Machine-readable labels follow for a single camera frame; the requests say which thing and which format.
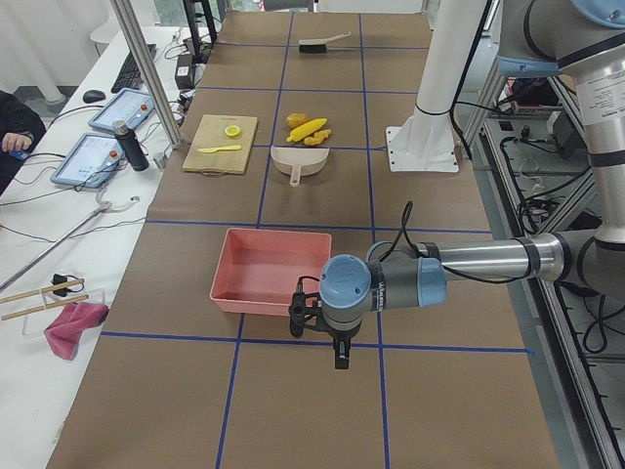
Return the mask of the person's hand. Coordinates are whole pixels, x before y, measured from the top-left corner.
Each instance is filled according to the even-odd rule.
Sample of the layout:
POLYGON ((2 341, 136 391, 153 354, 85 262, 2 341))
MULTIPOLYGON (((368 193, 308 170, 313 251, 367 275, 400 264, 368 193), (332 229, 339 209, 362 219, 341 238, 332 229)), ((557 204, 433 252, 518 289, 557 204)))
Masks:
POLYGON ((4 152, 26 151, 32 145, 32 139, 28 135, 8 132, 2 139, 4 152))

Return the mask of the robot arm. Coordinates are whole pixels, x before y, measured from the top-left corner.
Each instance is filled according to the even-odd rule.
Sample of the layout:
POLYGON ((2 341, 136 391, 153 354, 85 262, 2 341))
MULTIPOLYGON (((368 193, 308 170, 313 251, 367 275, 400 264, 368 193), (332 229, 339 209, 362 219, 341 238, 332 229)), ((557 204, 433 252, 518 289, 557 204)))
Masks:
POLYGON ((570 279, 613 298, 624 295, 624 5, 620 1, 508 1, 498 69, 506 77, 568 75, 576 87, 603 220, 594 232, 560 232, 456 245, 415 243, 406 231, 372 245, 365 259, 331 258, 318 290, 297 288, 289 307, 294 337, 331 336, 335 365, 350 363, 367 312, 444 301, 455 277, 506 283, 570 279))

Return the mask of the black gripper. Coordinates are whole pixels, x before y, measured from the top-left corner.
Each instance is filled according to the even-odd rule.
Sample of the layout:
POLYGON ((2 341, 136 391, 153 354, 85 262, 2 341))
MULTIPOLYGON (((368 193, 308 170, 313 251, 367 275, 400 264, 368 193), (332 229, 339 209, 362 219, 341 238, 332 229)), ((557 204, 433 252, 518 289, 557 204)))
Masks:
POLYGON ((359 333, 360 324, 350 326, 347 330, 339 330, 330 325, 323 316, 320 294, 318 292, 310 294, 304 292, 305 279, 318 281, 316 277, 298 278, 288 308, 291 335, 294 338, 300 338, 305 329, 327 333, 333 338, 335 368, 350 367, 350 340, 359 333))

